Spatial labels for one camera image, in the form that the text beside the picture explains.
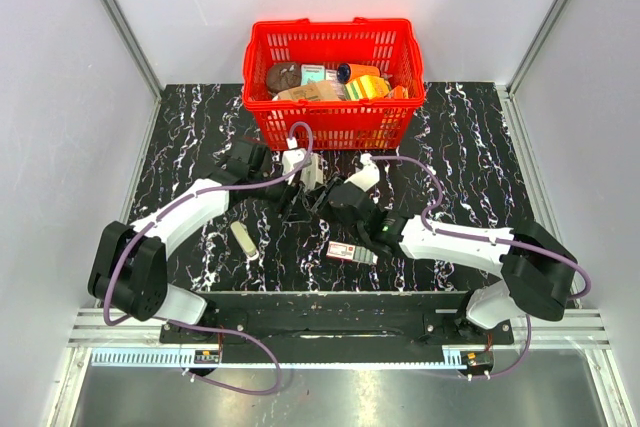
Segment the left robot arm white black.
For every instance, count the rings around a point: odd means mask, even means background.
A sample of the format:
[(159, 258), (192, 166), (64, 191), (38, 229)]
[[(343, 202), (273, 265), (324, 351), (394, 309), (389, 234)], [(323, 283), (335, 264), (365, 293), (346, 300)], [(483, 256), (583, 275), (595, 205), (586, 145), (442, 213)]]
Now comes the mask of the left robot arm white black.
[(310, 149), (289, 140), (282, 167), (271, 174), (271, 151), (265, 144), (240, 139), (211, 172), (168, 205), (131, 224), (107, 225), (88, 282), (89, 294), (103, 302), (103, 320), (115, 326), (130, 318), (159, 318), (182, 323), (195, 342), (211, 339), (217, 328), (201, 296), (168, 281), (167, 263), (174, 251), (209, 221), (249, 198), (280, 203), (293, 196), (302, 170), (311, 165)]

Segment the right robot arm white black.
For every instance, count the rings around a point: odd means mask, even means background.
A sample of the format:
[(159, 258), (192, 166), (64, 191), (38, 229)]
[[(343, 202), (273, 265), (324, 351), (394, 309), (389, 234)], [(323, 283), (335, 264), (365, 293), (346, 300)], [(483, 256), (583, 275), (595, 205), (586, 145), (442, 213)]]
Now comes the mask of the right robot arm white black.
[(341, 224), (379, 256), (443, 261), (498, 279), (466, 293), (456, 313), (430, 332), (431, 338), (476, 343), (514, 318), (563, 319), (579, 266), (544, 227), (524, 221), (516, 228), (482, 229), (383, 209), (368, 194), (380, 179), (377, 160), (365, 154), (360, 171), (314, 189), (311, 212)]

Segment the staple remover tool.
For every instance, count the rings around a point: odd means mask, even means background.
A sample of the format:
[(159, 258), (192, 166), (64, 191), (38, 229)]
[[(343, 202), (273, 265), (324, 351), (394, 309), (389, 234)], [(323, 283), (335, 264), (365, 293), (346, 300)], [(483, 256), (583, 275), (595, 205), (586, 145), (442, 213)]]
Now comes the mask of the staple remover tool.
[(322, 159), (317, 153), (313, 153), (300, 171), (300, 182), (305, 193), (311, 192), (324, 184)]

